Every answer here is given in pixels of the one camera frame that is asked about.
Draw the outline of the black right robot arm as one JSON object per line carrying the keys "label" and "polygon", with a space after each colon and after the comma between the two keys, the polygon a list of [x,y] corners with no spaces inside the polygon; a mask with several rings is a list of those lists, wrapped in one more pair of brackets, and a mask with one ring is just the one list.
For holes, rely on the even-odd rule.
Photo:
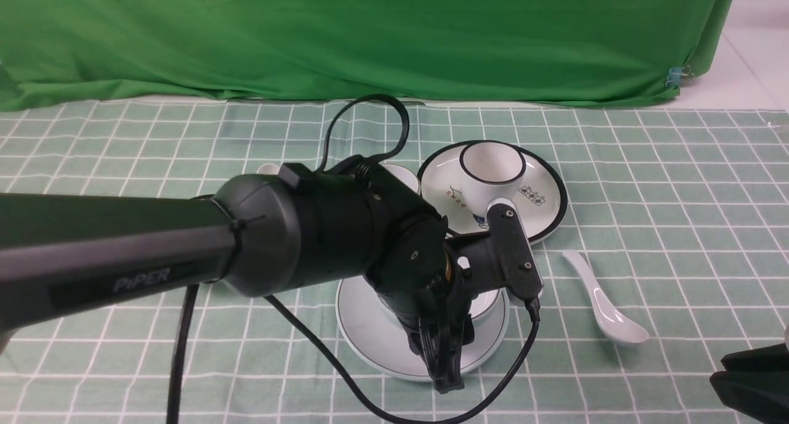
{"label": "black right robot arm", "polygon": [[727,354],[710,384],[724,406],[761,423],[788,422],[788,351],[785,343]]}

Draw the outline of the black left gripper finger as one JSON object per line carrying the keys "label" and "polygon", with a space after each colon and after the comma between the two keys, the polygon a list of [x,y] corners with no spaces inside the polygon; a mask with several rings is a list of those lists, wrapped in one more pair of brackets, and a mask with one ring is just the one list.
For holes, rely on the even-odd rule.
{"label": "black left gripper finger", "polygon": [[433,381],[446,375],[446,326],[420,325],[419,339],[422,357]]}
{"label": "black left gripper finger", "polygon": [[436,326],[437,374],[436,390],[450,393],[464,387],[461,374],[465,326],[439,322]]}

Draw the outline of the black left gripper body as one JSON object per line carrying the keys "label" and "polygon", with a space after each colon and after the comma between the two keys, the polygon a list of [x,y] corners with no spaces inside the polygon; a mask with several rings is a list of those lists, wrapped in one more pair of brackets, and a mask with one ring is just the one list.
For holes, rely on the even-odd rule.
{"label": "black left gripper body", "polygon": [[464,325],[463,345],[473,342],[472,296],[462,294],[461,278],[448,251],[436,259],[423,253],[397,263],[390,261],[377,275],[378,297],[394,313],[406,333],[409,350],[422,357],[420,325],[446,322]]}

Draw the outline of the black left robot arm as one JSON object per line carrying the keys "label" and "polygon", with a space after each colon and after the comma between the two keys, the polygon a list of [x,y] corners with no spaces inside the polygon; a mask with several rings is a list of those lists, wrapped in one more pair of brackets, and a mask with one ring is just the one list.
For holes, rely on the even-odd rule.
{"label": "black left robot arm", "polygon": [[291,163],[203,199],[2,194],[1,214],[4,335],[214,280],[254,298],[364,276],[436,390],[464,385],[446,220],[383,166]]}

